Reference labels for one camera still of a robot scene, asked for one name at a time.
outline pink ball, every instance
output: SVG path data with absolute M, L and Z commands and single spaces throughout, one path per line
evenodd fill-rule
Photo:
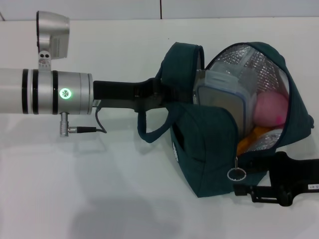
M 257 96 L 254 124 L 261 127 L 275 127 L 286 122 L 288 100 L 281 94 L 268 91 Z

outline orange item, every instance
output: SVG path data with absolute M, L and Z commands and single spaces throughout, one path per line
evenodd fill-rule
M 254 143 L 260 136 L 269 131 L 272 131 L 273 129 L 273 127 L 255 127 L 253 131 L 245 138 L 243 138 L 237 145 L 237 156 L 246 152 L 249 146 Z

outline dark green bag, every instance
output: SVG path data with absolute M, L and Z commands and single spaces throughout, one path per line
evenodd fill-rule
M 277 143 L 270 149 L 240 155 L 238 162 L 242 168 L 245 168 L 255 156 L 273 155 L 278 147 L 309 136 L 311 128 L 314 127 L 314 121 L 308 115 L 286 68 L 284 58 L 270 45 L 261 42 L 234 44 L 218 54 L 206 69 L 210 69 L 217 61 L 234 63 L 236 61 L 234 56 L 240 57 L 240 54 L 234 55 L 234 52 L 242 52 L 246 47 L 256 49 L 258 51 L 256 57 L 263 60 L 266 67 L 270 66 L 270 70 L 276 65 L 286 74 L 289 82 L 289 109 L 283 132 Z M 189 102 L 167 105 L 168 117 L 165 124 L 151 133 L 146 133 L 146 114 L 139 113 L 138 118 L 139 134 L 147 142 L 155 141 L 170 128 L 176 159 L 198 197 L 221 195 L 233 191 L 234 182 L 228 179 L 227 172 L 235 166 L 239 141 L 236 122 L 227 110 L 192 104 L 196 70 L 203 69 L 203 64 L 204 54 L 201 46 L 175 43 L 166 54 L 157 77 L 161 78 L 163 84 L 186 93 Z M 257 185 L 264 175 L 264 172 L 248 174 L 240 183 Z

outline green indicator light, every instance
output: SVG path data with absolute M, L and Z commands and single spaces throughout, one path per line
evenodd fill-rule
M 71 91 L 68 88 L 63 88 L 60 90 L 60 97 L 62 99 L 67 100 L 68 98 L 70 98 L 72 95 Z

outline metal ring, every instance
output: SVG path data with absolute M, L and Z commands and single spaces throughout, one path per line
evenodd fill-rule
M 231 178 L 231 177 L 229 176 L 229 173 L 230 173 L 231 171 L 233 171 L 233 170 L 240 170 L 240 171 L 244 172 L 245 176 L 244 176 L 243 178 L 241 178 L 241 179 L 233 179 L 233 178 Z M 228 173 L 227 173 L 227 177 L 228 177 L 231 181 L 235 181 L 235 182 L 244 180 L 244 179 L 246 178 L 246 176 L 247 176 L 247 173 L 246 173 L 246 171 L 245 171 L 244 169 L 242 169 L 242 168 L 231 168 L 231 169 L 229 169 L 229 171 L 228 171 Z

